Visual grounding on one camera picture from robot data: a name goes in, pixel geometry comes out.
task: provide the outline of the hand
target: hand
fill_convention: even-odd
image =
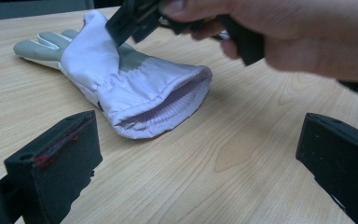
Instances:
[[[176,21],[229,14],[264,35],[266,61],[274,68],[358,82],[358,1],[165,0],[161,11]],[[203,39],[223,29],[212,19],[192,36]],[[221,46],[238,58],[233,41]]]

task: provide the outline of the white glove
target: white glove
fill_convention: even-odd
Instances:
[[[211,70],[149,57],[125,44],[117,50],[106,22],[92,10],[78,35],[43,33],[39,43],[21,41],[14,51],[60,69],[122,136],[154,137],[189,118],[207,94]]]

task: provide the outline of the black tool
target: black tool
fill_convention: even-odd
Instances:
[[[160,0],[125,0],[123,5],[106,24],[106,29],[118,46],[130,36],[136,43],[144,40],[160,26],[161,18],[170,23],[179,35],[186,29],[197,30],[203,21],[175,22],[158,11]],[[237,24],[228,15],[218,16],[230,37],[237,43],[238,51],[246,65],[264,58],[264,38]]]
[[[307,114],[296,158],[334,202],[358,223],[358,130],[326,116]]]
[[[0,224],[60,223],[102,160],[94,111],[63,119],[5,160]]]

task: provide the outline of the table surface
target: table surface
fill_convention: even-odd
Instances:
[[[102,10],[108,18],[114,11]],[[129,43],[148,55],[210,67],[211,88],[173,131],[126,139],[58,70],[12,50],[40,32],[80,29],[84,14],[0,21],[0,178],[12,153],[61,119],[96,110],[103,162],[63,223],[351,223],[295,154],[308,112],[358,129],[358,94],[264,61],[244,67],[212,39],[158,28]]]

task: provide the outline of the wood grain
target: wood grain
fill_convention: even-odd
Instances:
[[[200,109],[173,131],[125,139],[59,71],[12,50],[40,32],[80,29],[84,14],[0,21],[0,177],[13,152],[59,120],[96,110],[103,162],[63,223],[351,223],[295,153],[307,112],[358,128],[357,94],[264,61],[243,67],[214,40],[161,28],[129,43],[176,63],[207,65],[213,82]]]

